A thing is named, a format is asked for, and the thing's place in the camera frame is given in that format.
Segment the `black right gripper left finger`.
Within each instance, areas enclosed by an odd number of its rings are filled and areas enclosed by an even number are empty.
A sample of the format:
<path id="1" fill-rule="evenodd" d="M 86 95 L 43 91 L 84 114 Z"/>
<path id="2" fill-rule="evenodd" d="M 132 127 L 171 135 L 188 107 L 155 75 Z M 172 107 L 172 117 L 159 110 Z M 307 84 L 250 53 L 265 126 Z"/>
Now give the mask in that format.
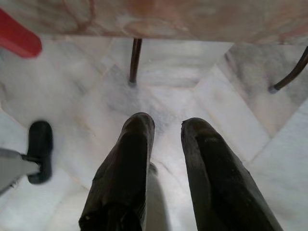
<path id="1" fill-rule="evenodd" d="M 126 120 L 92 180 L 80 231 L 143 231 L 154 129 L 147 113 Z"/>

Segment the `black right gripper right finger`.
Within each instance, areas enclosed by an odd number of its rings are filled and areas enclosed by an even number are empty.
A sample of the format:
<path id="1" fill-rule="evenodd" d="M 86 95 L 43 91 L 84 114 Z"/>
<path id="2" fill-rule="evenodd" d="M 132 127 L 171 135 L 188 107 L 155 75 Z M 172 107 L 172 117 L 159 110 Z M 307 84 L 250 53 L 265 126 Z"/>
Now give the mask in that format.
<path id="1" fill-rule="evenodd" d="M 205 120 L 181 125 L 198 231 L 283 231 L 250 172 Z"/>

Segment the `dark brown table leg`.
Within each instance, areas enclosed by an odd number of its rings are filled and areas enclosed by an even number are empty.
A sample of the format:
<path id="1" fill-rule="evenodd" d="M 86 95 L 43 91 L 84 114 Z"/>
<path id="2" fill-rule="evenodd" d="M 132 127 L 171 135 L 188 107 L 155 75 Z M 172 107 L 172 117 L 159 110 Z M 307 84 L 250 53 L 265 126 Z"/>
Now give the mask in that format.
<path id="1" fill-rule="evenodd" d="M 275 94 L 282 88 L 286 87 L 288 84 L 290 84 L 293 80 L 295 80 L 299 76 L 299 74 L 305 69 L 307 65 L 308 65 L 308 46 L 305 48 L 301 58 L 299 59 L 295 67 L 292 69 L 292 71 L 281 81 L 277 82 L 274 85 L 269 86 L 268 88 L 269 93 Z"/>
<path id="2" fill-rule="evenodd" d="M 132 54 L 131 54 L 131 61 L 130 61 L 130 73 L 129 73 L 129 80 L 128 80 L 129 85 L 132 87 L 136 86 L 137 84 L 137 71 L 138 71 L 138 66 L 139 66 L 141 46 L 142 46 L 142 39 L 135 38 L 133 40 Z"/>

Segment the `red wooden stool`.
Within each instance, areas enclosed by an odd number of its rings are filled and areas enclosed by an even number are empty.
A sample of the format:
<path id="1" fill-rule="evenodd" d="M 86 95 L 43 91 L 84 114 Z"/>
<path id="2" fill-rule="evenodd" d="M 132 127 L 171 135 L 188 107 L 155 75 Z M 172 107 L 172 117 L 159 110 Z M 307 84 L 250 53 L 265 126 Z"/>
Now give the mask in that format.
<path id="1" fill-rule="evenodd" d="M 0 47 L 22 58 L 34 58 L 42 52 L 40 38 L 2 9 L 0 9 Z"/>

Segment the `black robot right foot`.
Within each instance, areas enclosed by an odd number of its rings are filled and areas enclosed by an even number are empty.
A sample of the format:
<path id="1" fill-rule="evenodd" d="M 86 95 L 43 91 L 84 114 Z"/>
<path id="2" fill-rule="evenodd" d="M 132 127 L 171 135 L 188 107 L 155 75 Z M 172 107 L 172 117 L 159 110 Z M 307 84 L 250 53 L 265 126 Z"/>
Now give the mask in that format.
<path id="1" fill-rule="evenodd" d="M 52 176 L 53 133 L 50 124 L 43 120 L 32 123 L 28 141 L 27 158 L 39 166 L 38 173 L 29 175 L 28 180 L 32 184 L 45 183 Z"/>

